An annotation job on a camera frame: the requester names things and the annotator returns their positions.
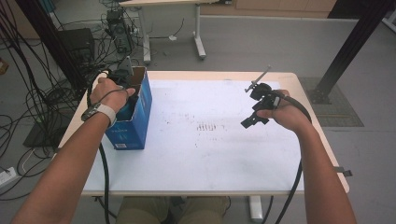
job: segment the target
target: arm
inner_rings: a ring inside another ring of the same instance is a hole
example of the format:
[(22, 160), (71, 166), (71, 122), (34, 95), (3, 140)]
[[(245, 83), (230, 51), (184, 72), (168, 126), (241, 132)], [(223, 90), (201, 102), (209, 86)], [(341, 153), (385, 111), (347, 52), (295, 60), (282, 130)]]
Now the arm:
[[(108, 78), (100, 77), (91, 100), (96, 103), (107, 92), (119, 89)], [(102, 100), (117, 113), (125, 104), (125, 91), (115, 91)], [(34, 190), (13, 219), (13, 223), (70, 223), (109, 118), (96, 113), (64, 144), (41, 176)]]
[(334, 171), (320, 136), (306, 116), (284, 101), (277, 110), (261, 110), (257, 115), (275, 119), (280, 125), (295, 132), (299, 139), (307, 222), (356, 223), (347, 194)]

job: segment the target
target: table leg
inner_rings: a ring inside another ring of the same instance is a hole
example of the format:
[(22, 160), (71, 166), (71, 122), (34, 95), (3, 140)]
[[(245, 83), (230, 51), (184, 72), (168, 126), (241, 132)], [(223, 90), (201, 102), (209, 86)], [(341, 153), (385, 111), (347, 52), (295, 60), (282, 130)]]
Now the table leg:
[(396, 21), (396, 10), (390, 15), (389, 19), (382, 19), (384, 22), (393, 32), (396, 33), (396, 26), (393, 24)]
[(145, 13), (142, 7), (136, 7), (137, 15), (140, 20), (140, 30), (143, 37), (143, 62), (149, 64), (151, 62), (151, 55), (149, 51), (149, 35), (146, 33)]
[(260, 196), (248, 196), (250, 218), (253, 222), (262, 222), (262, 198)]
[(195, 45), (198, 49), (198, 54), (201, 59), (206, 57), (204, 45), (202, 44), (201, 36), (200, 36), (200, 17), (201, 17), (201, 7), (199, 4), (195, 4), (195, 32), (193, 32)]

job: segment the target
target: gray floor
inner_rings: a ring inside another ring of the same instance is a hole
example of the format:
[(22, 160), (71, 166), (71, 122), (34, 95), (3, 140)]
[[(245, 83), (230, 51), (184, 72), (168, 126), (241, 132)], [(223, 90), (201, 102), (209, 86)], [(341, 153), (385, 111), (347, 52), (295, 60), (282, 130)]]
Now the gray floor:
[[(292, 72), (298, 77), (322, 77), (356, 21), (270, 18), (202, 17), (202, 39), (207, 57), (196, 55), (191, 38), (192, 21), (186, 21), (177, 41), (152, 39), (153, 70), (272, 71)], [(7, 52), (0, 51), (9, 59)], [(141, 60), (141, 55), (134, 57)], [(347, 179), (349, 198), (359, 223), (394, 223), (396, 220), (396, 34), (379, 24), (345, 71), (337, 85), (364, 124), (359, 128), (324, 128), (339, 163), (353, 173)], [(25, 110), (26, 94), (15, 66), (0, 77), (0, 114), (17, 118)], [(45, 86), (45, 78), (37, 75)], [(1, 158), (2, 166), (15, 166), (26, 151), (21, 141), (32, 127), (24, 120)], [(27, 192), (36, 180), (21, 182), (7, 195)], [(286, 197), (276, 197), (268, 223), (276, 220)], [(120, 197), (111, 197), (117, 211)], [(0, 202), (0, 223), (8, 223), (23, 200)], [(263, 209), (269, 198), (262, 197)], [(232, 197), (224, 223), (251, 223), (245, 197)], [(304, 197), (297, 195), (283, 223), (305, 223)], [(82, 197), (73, 223), (105, 223), (103, 210), (92, 198)]]

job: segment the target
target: hand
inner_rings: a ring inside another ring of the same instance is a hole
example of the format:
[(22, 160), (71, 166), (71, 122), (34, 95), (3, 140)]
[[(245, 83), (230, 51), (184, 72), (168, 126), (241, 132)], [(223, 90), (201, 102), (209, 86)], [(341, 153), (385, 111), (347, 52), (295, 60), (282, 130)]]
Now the hand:
[(99, 77), (98, 84), (90, 96), (92, 104), (99, 102), (99, 100), (101, 100), (107, 93), (113, 91), (103, 98), (101, 103), (103, 105), (110, 106), (116, 113), (119, 112), (119, 110), (126, 104), (127, 99), (134, 94), (135, 89), (130, 88), (124, 91), (114, 90), (120, 90), (120, 86), (116, 85), (116, 83), (109, 78)]
[[(285, 95), (289, 95), (288, 91), (279, 91)], [(279, 106), (275, 110), (265, 109), (257, 111), (257, 116), (265, 119), (274, 119), (278, 124), (295, 133), (304, 129), (306, 125), (311, 125), (308, 118), (300, 109), (285, 100), (281, 100)]]

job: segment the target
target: black mat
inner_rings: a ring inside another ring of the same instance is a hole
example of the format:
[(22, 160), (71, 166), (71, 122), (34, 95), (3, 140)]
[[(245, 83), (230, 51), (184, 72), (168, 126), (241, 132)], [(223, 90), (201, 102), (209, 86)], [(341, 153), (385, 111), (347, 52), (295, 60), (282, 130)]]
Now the black mat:
[[(313, 90), (319, 83), (321, 77), (299, 77), (303, 89)], [(337, 85), (329, 94), (329, 105), (312, 104), (315, 115), (322, 127), (364, 127), (353, 107), (341, 92)]]

